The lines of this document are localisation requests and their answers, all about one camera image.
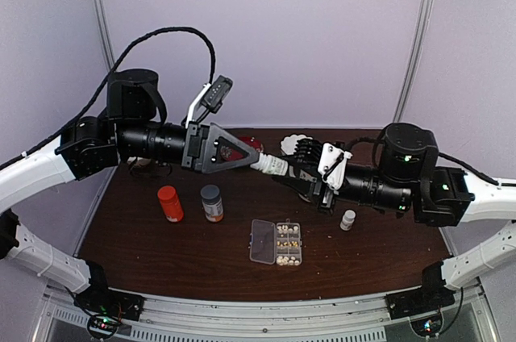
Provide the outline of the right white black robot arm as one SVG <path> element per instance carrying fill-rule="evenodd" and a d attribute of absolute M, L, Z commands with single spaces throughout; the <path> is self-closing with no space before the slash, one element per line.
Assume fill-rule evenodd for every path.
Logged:
<path fill-rule="evenodd" d="M 320 211 L 331 213 L 340 198 L 429 227 L 456 227 L 504 220 L 496 234 L 458 256 L 426 267 L 414 305 L 431 310 L 444 294 L 461 289 L 515 256 L 515 182 L 492 178 L 441 152 L 432 131 L 391 123 L 375 138 L 346 144 L 300 139 L 281 156 L 273 180 L 295 190 Z"/>

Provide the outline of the grey lid pill bottle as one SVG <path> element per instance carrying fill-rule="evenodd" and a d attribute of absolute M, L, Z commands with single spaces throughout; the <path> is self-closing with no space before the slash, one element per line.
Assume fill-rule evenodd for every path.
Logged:
<path fill-rule="evenodd" d="M 215 185 L 203 186 L 200 190 L 206 219 L 217 223 L 223 219 L 224 210 L 220 189 Z"/>

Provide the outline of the orange pill bottle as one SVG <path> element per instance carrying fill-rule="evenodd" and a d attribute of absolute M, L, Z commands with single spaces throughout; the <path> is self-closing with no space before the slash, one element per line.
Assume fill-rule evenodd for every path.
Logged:
<path fill-rule="evenodd" d="M 184 211 L 181 206 L 177 191 L 173 186 L 163 186 L 157 192 L 165 218 L 172 223 L 178 223 L 184 218 Z"/>

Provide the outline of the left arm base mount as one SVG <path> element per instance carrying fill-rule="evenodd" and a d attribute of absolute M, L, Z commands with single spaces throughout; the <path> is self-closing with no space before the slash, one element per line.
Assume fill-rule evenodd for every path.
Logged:
<path fill-rule="evenodd" d="M 138 321 L 144 307 L 144 297 L 111 290 L 108 294 L 74 295 L 78 307 L 90 314 L 108 315 L 115 319 Z"/>

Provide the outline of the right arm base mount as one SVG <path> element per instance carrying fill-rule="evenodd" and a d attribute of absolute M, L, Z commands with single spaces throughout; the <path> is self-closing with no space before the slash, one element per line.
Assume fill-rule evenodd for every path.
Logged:
<path fill-rule="evenodd" d="M 417 288 L 388 294 L 385 301 L 390 318 L 401 319 L 451 306 L 455 303 L 455 295 L 448 289 L 429 291 Z"/>

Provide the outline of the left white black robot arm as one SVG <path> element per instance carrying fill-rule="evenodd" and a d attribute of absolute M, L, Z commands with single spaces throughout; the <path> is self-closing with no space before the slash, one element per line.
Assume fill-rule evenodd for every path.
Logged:
<path fill-rule="evenodd" d="M 14 205 L 53 186 L 80 181 L 131 157 L 209 174 L 253 165 L 260 154 L 215 123 L 167 123 L 158 75 L 148 69 L 111 73 L 106 109 L 79 118 L 42 148 L 1 171 L 1 257 L 16 260 L 84 298 L 99 313 L 116 297 L 100 265 L 70 256 L 19 221 Z"/>

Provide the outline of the clear plastic pill organizer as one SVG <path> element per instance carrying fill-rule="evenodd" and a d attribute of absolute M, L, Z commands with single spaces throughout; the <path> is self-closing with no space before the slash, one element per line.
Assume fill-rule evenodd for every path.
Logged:
<path fill-rule="evenodd" d="M 297 225 L 300 227 L 298 236 L 280 236 L 277 232 L 279 225 Z M 277 242 L 281 239 L 297 239 L 300 248 L 278 248 Z M 262 219 L 253 219 L 249 241 L 249 259 L 252 262 L 263 265 L 277 265 L 276 259 L 280 255 L 289 255 L 302 258 L 302 227 L 300 223 L 284 222 L 274 223 Z"/>

